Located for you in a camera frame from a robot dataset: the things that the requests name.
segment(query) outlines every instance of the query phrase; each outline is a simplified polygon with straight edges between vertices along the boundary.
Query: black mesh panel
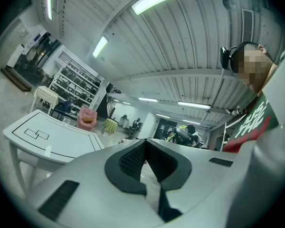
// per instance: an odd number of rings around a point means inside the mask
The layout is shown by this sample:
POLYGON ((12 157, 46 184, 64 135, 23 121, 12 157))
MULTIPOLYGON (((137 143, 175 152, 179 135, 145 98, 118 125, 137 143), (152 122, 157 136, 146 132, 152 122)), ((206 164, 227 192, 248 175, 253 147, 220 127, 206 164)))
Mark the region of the black mesh panel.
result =
POLYGON ((146 143, 146 159, 150 165, 158 182, 169 177, 177 168, 177 161, 164 151, 154 148, 150 143, 146 143))
POLYGON ((140 181, 143 163, 146 160, 144 144, 123 155, 119 160, 119 167, 123 173, 140 181))

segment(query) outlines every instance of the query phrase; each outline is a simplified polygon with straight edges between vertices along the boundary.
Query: gray floor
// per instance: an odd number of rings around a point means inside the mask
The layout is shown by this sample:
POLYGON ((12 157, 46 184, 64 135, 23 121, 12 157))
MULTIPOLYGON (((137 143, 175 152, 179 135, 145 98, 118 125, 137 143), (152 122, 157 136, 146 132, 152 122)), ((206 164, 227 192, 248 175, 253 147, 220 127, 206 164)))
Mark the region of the gray floor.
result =
MULTIPOLYGON (((29 93, 20 91, 0 71, 0 180, 7 191, 10 191, 22 198, 24 198, 24 194, 19 186, 19 182, 11 163, 9 143, 4 138, 2 131, 10 124, 29 113, 34 90, 35 89, 33 88, 29 93)), ((39 104, 39 109, 46 113, 48 111, 47 108, 42 107, 42 104, 39 104)), ((92 129, 92 131, 98 135, 104 147, 110 147, 118 144, 118 142, 123 138, 127 137, 125 129, 120 126, 116 129, 116 132, 110 136, 106 131, 102 133, 103 121, 104 119, 99 118, 97 120, 97 125, 92 129)), ((72 120, 71 125, 75 126, 76 121, 72 120)), ((21 163, 21 170, 25 181, 28 182, 31 167, 27 164, 21 163)), ((38 185, 49 175, 50 173, 46 171, 38 170, 33 186, 38 185)), ((141 182, 145 183, 147 186, 148 195, 146 199, 148 203, 157 210, 160 186, 148 164, 143 166, 141 182)))

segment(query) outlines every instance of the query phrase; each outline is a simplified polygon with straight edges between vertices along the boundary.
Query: black vent slot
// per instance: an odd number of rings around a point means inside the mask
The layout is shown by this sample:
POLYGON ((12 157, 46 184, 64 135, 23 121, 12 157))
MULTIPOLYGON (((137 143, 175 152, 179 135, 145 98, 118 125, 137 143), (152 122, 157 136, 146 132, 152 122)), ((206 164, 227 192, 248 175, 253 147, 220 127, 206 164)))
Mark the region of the black vent slot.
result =
POLYGON ((212 163, 216 163, 218 165, 224 165, 224 166, 228 166, 228 167, 230 167, 233 163, 233 161, 227 161, 227 160, 223 160, 223 159, 219 159, 219 158, 211 158, 209 161, 212 163))
POLYGON ((70 200, 79 183, 75 181, 65 181, 39 208, 39 212, 45 217, 55 221, 67 202, 70 200))

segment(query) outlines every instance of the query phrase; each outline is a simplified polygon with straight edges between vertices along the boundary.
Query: headphones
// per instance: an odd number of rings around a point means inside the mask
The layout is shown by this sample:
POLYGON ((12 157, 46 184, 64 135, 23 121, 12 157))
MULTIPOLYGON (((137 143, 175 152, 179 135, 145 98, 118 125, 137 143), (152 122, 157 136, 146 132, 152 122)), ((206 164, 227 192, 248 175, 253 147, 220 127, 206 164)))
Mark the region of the headphones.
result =
POLYGON ((223 69, 226 70, 232 70, 234 73, 238 73, 238 70, 234 70, 233 67, 233 60, 234 60, 234 55, 237 54, 237 51, 235 51, 232 56, 230 56, 230 52, 232 49, 237 48, 237 47, 231 47, 226 49, 225 47, 221 47, 220 49, 220 63, 223 67, 223 69))

